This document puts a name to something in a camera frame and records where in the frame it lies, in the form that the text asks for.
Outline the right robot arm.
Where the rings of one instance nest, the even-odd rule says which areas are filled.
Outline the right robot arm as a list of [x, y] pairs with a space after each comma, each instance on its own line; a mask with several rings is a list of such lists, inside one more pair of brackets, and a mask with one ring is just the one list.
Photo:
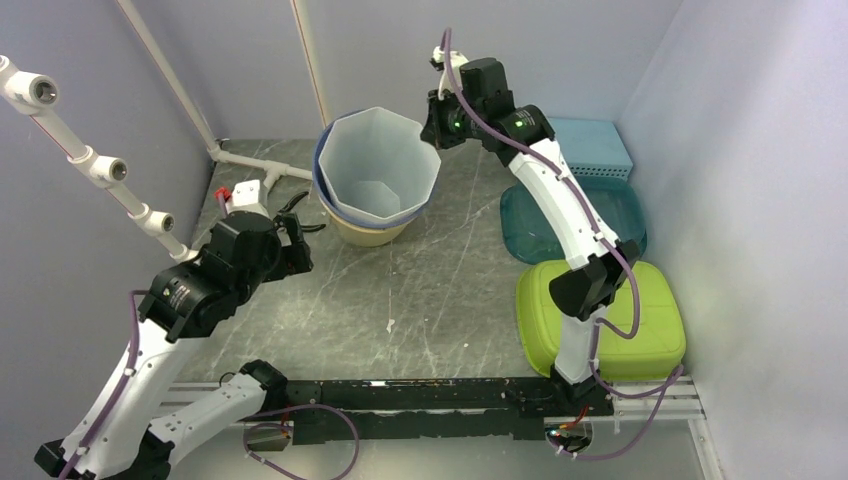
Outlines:
[[569, 271], [548, 286], [562, 318], [550, 392], [557, 411], [574, 415], [588, 404], [599, 372], [598, 326], [617, 291], [635, 282], [639, 246], [621, 240], [587, 199], [544, 113], [516, 106], [500, 61], [437, 47], [430, 63], [441, 77], [427, 96], [421, 140], [437, 149], [480, 141], [529, 192], [566, 255]]

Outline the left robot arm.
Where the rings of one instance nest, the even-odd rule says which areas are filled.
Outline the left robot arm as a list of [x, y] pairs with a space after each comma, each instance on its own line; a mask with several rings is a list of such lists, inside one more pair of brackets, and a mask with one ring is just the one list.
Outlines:
[[57, 479], [163, 479], [230, 423], [279, 417], [288, 381], [262, 360], [174, 414], [158, 416], [157, 409], [215, 328], [261, 284], [312, 267], [295, 213], [237, 211], [218, 221], [197, 254], [131, 293], [132, 333], [121, 360], [77, 427], [42, 444], [35, 463]]

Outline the lime green tub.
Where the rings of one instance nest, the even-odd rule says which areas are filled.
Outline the lime green tub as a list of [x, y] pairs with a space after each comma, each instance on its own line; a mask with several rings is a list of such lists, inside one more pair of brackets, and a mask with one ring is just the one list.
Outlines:
[[[525, 356], [545, 377], [559, 351], [561, 333], [561, 313], [548, 283], [567, 270], [563, 260], [545, 261], [525, 270], [516, 286], [517, 325]], [[639, 288], [640, 325], [631, 340], [607, 327], [601, 329], [599, 370], [606, 381], [658, 380], [681, 363], [686, 350], [681, 314], [662, 272], [639, 261], [633, 273]]]

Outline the beige bucket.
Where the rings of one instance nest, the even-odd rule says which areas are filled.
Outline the beige bucket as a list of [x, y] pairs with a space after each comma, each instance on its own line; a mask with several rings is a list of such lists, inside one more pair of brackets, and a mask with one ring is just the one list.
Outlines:
[[399, 226], [384, 229], [361, 227], [342, 219], [331, 210], [328, 204], [322, 203], [322, 206], [342, 239], [358, 247], [374, 248], [389, 244], [409, 225], [409, 223], [402, 223]]

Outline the teal transparent tub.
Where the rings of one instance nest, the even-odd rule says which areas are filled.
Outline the teal transparent tub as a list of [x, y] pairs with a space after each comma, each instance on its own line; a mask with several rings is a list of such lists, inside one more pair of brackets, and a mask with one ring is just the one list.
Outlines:
[[[647, 250], [648, 234], [641, 202], [635, 190], [618, 178], [578, 179], [588, 200], [618, 236]], [[500, 199], [500, 219], [505, 248], [517, 260], [535, 265], [562, 260], [565, 253], [540, 207], [524, 185], [506, 189]]]

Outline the light blue perforated basket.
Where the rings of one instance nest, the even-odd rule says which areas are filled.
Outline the light blue perforated basket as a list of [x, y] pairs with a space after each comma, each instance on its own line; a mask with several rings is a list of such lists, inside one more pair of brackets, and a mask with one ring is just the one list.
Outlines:
[[575, 176], [629, 179], [633, 162], [612, 122], [551, 118], [549, 123]]

